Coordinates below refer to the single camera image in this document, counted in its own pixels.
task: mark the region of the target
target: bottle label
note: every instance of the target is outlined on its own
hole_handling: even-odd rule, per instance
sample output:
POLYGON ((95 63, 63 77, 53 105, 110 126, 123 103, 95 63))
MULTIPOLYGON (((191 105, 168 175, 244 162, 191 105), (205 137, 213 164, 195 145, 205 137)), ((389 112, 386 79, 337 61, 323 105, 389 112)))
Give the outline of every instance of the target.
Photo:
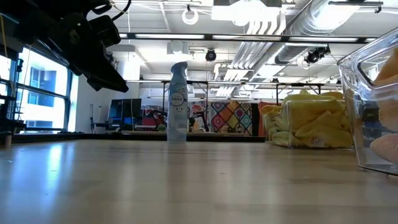
POLYGON ((174 92, 170 97, 173 106, 181 106, 184 103, 184 96, 180 92, 174 92))

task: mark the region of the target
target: table surface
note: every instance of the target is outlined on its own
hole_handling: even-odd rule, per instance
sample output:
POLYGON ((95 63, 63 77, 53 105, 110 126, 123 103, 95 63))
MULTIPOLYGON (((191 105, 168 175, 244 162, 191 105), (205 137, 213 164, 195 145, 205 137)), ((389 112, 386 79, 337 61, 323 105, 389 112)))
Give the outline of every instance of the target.
POLYGON ((79 140, 0 151, 0 223, 396 223, 350 150, 79 140))

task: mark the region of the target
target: ceiling duct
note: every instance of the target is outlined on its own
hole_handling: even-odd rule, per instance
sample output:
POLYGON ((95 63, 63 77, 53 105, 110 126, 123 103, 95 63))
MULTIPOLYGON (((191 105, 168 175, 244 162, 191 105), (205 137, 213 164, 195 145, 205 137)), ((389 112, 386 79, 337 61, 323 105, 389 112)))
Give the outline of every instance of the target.
MULTIPOLYGON (((286 35, 329 35, 343 25, 359 6, 329 5, 330 0, 313 0, 286 30, 286 35)), ((265 56, 255 66, 252 82, 261 82, 285 68, 283 64, 293 62, 307 47, 272 44, 265 56)))

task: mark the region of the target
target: security camera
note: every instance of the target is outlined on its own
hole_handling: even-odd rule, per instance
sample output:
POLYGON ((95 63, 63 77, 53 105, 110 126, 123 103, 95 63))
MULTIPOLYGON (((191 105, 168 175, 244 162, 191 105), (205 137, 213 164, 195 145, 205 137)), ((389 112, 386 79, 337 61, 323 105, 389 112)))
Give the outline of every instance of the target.
POLYGON ((214 49, 208 49, 206 54, 206 61, 214 62, 217 58, 216 52, 214 49))

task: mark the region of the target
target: ceiling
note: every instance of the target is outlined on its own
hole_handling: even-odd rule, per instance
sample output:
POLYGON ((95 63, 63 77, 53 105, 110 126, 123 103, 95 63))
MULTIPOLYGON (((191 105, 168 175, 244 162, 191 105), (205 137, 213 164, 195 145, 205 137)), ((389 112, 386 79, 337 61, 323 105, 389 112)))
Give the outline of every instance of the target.
MULTIPOLYGON (((287 11, 287 21, 293 18, 307 2, 308 0, 296 0, 296 6, 287 11)), ((117 7, 122 9, 124 5, 124 3, 120 3, 117 4, 117 7)), ((238 27, 231 21, 212 21, 211 16, 208 15, 208 13, 211 13, 212 0, 201 1, 201 4, 191 3, 191 5, 192 8, 204 10, 207 13, 199 13, 199 20, 194 25, 187 25, 182 21, 182 12, 186 6, 183 4, 171 6, 167 2, 164 2, 164 4, 132 4, 129 14, 120 17, 115 21, 115 24, 120 32, 244 34, 248 28, 247 26, 238 27)), ((375 14, 373 10, 374 8, 360 9, 346 23, 337 28, 332 35, 382 35, 397 27, 398 1, 384 0, 383 6, 383 11, 397 12, 397 14, 383 11, 375 14)), ((118 10, 112 9, 107 14, 113 17, 118 12, 118 10)), ((96 17, 94 14, 88 16, 89 19, 94 17, 96 17)), ((142 55, 145 66, 141 68, 141 73, 145 78, 156 77, 156 74, 169 74, 171 66, 175 63, 166 57, 167 41, 123 40, 120 44, 134 45, 142 55)), ((188 69, 213 71, 216 62, 234 58, 240 42, 189 41, 188 45, 195 49, 192 50, 194 51, 193 60, 188 61, 188 69), (218 61, 211 63, 205 61, 207 48, 215 49, 218 61)), ((355 44, 331 44, 331 54, 334 58, 327 56, 309 69, 305 69, 306 66, 303 68, 300 58, 297 62, 294 62, 297 66, 289 66, 283 69, 284 76, 279 77, 279 81, 303 82, 308 80, 308 77, 312 77, 312 82, 324 82, 328 77, 338 74, 336 60, 360 47, 361 45, 355 44)))

